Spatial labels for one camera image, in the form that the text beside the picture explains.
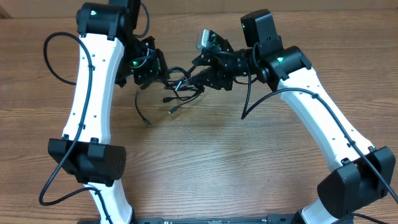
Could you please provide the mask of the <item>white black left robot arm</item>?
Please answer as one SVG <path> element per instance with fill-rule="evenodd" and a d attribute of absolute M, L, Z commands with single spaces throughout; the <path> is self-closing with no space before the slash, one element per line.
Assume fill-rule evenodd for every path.
<path fill-rule="evenodd" d="M 153 37 L 134 33 L 143 8 L 140 1 L 87 2 L 77 12 L 80 58 L 73 104 L 62 137 L 48 144 L 57 170 L 73 175 L 92 195 L 100 223 L 135 221 L 121 181 L 126 149 L 111 144 L 114 88 L 129 77 L 142 88 L 169 78 Z"/>

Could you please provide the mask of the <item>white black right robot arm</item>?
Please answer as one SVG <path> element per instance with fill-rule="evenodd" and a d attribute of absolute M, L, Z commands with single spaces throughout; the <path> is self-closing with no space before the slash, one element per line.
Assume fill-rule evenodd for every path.
<path fill-rule="evenodd" d="M 194 59 L 203 70 L 191 83 L 230 90 L 236 77 L 265 83 L 300 118 L 318 144 L 329 175 L 317 186 L 316 201 L 288 223 L 353 223 L 359 210 L 393 195 L 396 158 L 388 147 L 376 148 L 345 118 L 318 79 L 311 61 L 296 46 L 284 47 L 267 9 L 241 18 L 246 48 L 234 50 L 212 30 L 203 30 Z"/>

